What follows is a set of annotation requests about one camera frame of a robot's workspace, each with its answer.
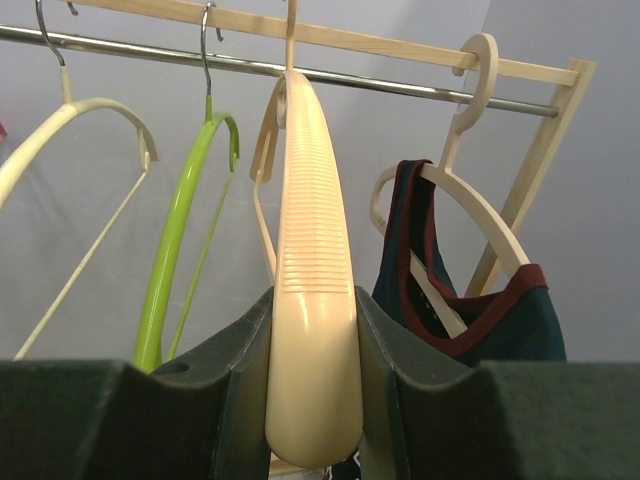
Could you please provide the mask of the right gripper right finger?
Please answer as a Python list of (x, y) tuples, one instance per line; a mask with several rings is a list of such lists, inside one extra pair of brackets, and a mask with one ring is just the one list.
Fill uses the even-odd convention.
[(356, 292), (366, 479), (635, 479), (639, 368), (468, 368)]

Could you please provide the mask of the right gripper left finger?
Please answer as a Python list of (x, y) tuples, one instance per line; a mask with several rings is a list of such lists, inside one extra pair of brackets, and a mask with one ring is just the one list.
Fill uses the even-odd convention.
[(119, 360), (5, 361), (5, 479), (265, 479), (273, 295), (151, 373)]

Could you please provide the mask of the green hanger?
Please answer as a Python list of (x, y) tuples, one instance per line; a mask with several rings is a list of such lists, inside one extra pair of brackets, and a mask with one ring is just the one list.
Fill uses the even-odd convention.
[[(216, 110), (213, 106), (212, 78), (207, 61), (206, 36), (209, 16), (216, 7), (215, 2), (207, 2), (200, 20), (200, 59), (206, 80), (204, 121), (189, 150), (181, 177), (174, 191), (139, 322), (133, 364), (145, 373), (150, 373), (162, 363), (172, 360), (177, 353), (201, 271), (240, 158), (240, 134), (236, 120), (229, 112)], [(215, 207), (213, 219), (182, 306), (169, 352), (166, 357), (163, 357), (161, 352), (162, 334), (187, 220), (202, 167), (218, 129), (222, 125), (226, 126), (229, 132), (229, 173)]]

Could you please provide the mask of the cream hanger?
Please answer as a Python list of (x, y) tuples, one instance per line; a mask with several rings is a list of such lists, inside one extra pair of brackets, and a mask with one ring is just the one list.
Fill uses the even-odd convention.
[(1, 355), (132, 352), (153, 236), (135, 132), (99, 109), (55, 134), (1, 209)]
[[(525, 251), (496, 210), (473, 187), (452, 171), (462, 134), (479, 120), (494, 91), (498, 76), (498, 46), (492, 35), (479, 33), (465, 42), (461, 52), (474, 55), (475, 64), (479, 66), (476, 90), (467, 107), (453, 115), (438, 165), (425, 164), (420, 175), (443, 189), (465, 210), (493, 247), (503, 270), (509, 277), (513, 277), (521, 266), (530, 263)], [(386, 232), (387, 220), (379, 211), (379, 197), (383, 186), (397, 176), (396, 171), (397, 167), (389, 167), (380, 174), (370, 200), (370, 220), (381, 234)], [(464, 333), (468, 327), (447, 305), (433, 282), (428, 279), (426, 267), (411, 250), (409, 267), (411, 275), (426, 294), (449, 338), (455, 338)]]
[(292, 66), (278, 78), (250, 169), (284, 152), (279, 237), (262, 239), (273, 284), (265, 435), (281, 460), (318, 470), (351, 456), (363, 431), (357, 308), (334, 149), (319, 99)]

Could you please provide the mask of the navy tank top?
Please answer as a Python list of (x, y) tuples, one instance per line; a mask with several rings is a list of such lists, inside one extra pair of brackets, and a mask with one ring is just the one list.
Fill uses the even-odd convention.
[[(421, 177), (422, 160), (396, 169), (380, 270), (372, 297), (395, 322), (456, 361), (563, 361), (563, 335), (546, 279), (537, 264), (520, 267), (498, 292), (457, 295), (442, 259), (435, 222), (435, 185)], [(451, 337), (410, 272), (416, 257), (428, 280), (466, 329)]]

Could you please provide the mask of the cream hanger front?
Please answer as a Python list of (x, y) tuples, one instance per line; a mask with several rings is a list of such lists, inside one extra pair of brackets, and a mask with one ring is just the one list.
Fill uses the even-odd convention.
[(99, 109), (55, 134), (1, 209), (1, 355), (132, 352), (153, 236), (135, 132)]

